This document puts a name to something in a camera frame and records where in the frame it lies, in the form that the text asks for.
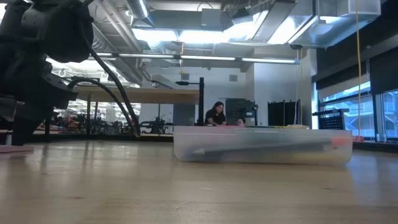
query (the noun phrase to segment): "dark hair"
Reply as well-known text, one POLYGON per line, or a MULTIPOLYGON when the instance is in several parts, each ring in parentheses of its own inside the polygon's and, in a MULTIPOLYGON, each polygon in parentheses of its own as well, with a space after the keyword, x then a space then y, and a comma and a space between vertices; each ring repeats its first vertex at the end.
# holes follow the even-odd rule
POLYGON ((216 107, 219 106, 219 105, 223 105, 223 106, 224 106, 224 103, 223 103, 223 102, 220 102, 220 101, 216 102, 216 103, 214 104, 212 110, 213 110, 213 111, 216 111, 216 107))

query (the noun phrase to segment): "wooden desk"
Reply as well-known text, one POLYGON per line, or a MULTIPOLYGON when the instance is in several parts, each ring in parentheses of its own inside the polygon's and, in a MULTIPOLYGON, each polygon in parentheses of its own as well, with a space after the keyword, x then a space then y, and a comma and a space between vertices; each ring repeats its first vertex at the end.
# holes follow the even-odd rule
POLYGON ((0 157, 0 223, 397 223, 398 155, 345 167, 179 162, 172 143, 35 144, 0 157))
MULTIPOLYGON (((91 95, 93 102, 114 102, 114 100, 100 87, 76 86, 79 98, 87 100, 91 95)), ((112 92, 123 101, 117 88, 112 92)), ((199 104, 199 90, 172 90, 162 88, 126 88, 127 96, 131 103, 167 103, 167 104, 199 104)))

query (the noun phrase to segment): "plastic storage bin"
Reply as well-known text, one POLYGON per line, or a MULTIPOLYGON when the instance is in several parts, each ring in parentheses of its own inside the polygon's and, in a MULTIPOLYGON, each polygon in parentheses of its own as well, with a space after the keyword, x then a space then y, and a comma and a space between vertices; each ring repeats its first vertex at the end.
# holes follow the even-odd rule
POLYGON ((352 133, 345 130, 174 128, 174 154, 181 161, 341 165, 352 149, 352 133))

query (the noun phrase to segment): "window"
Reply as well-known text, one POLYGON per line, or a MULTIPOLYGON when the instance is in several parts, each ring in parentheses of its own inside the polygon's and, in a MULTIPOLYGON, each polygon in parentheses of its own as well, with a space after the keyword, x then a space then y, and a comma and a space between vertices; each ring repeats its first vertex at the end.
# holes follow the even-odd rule
POLYGON ((383 93, 384 129, 388 138, 398 138, 398 90, 383 93))
MULTIPOLYGON (((361 85, 361 93, 371 90, 370 82, 361 85)), ((358 105, 359 86, 352 87, 348 90, 336 93, 323 99, 324 110, 349 109, 344 113, 345 129, 351 130, 353 135, 358 135, 358 111, 361 110, 361 132, 364 137, 373 138, 374 133, 374 116, 373 116, 373 99, 371 95, 361 97, 361 104, 358 105)))

